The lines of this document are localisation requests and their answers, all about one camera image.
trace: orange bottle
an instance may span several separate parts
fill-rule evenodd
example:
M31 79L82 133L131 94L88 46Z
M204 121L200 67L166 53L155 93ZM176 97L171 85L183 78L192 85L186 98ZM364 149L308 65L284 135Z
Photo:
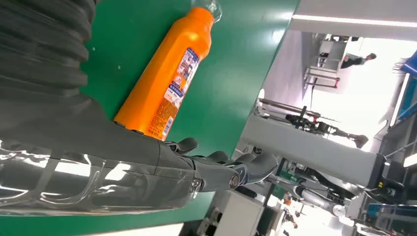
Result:
M165 140L199 63L209 54L219 5L199 1L165 36L115 117L127 129Z

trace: robotic hand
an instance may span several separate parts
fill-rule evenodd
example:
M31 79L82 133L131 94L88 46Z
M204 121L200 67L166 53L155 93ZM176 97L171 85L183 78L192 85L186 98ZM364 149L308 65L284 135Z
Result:
M0 214L172 209L272 173L271 154L186 156L194 139L162 142L107 120L78 89L95 4L0 2Z

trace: white machine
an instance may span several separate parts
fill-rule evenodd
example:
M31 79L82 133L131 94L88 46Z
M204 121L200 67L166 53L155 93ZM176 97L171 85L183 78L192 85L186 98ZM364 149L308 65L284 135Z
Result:
M262 102L274 104L266 99ZM301 114L299 119L309 116L316 121L320 117L320 114L306 111L305 108L300 109L285 104L279 104L276 107ZM267 181L283 187L298 199L321 207L335 216L345 215L344 199L351 199L363 192L377 202L388 205L407 204L409 200L413 200L409 199L408 191L415 189L416 168L406 169L401 163L395 162L385 165L386 159L380 154L343 146L323 138L319 132L300 130L297 125L288 121L288 116L285 114L266 113L264 108L256 107L249 116L241 136L245 143L271 152L280 157L281 161L288 160L297 163L297 166L302 166L302 168L296 168L294 174L304 179L304 182L288 182L274 175L269 176ZM360 135L348 134L345 137L360 137ZM305 183L306 179L318 182L325 187L327 195L309 189ZM416 218L409 217L409 219L415 222ZM381 227L381 224L377 227L376 223L369 224L372 228L379 228L389 233L394 232L391 228Z

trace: green workbench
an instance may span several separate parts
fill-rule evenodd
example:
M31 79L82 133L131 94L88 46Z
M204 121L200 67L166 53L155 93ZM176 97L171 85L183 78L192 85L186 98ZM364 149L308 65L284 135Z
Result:
M299 0L220 0L223 16L200 64L168 140L194 137L194 154L231 155ZM89 76L83 92L112 119L171 24L189 0L104 0L87 43ZM0 217L0 235L80 235L202 219L213 193L182 209L119 216Z

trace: ceiling light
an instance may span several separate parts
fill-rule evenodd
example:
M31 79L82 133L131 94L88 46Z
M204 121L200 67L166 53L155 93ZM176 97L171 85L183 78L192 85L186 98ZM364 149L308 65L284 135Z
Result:
M409 167L417 163L417 153L413 154L404 160L404 167Z
M309 21L350 23L350 24L362 24L362 25L398 26L398 27L417 28L417 23L416 22L380 21L380 20L352 19L352 18L327 17L327 16L307 16L307 15L293 15L293 19L309 20Z

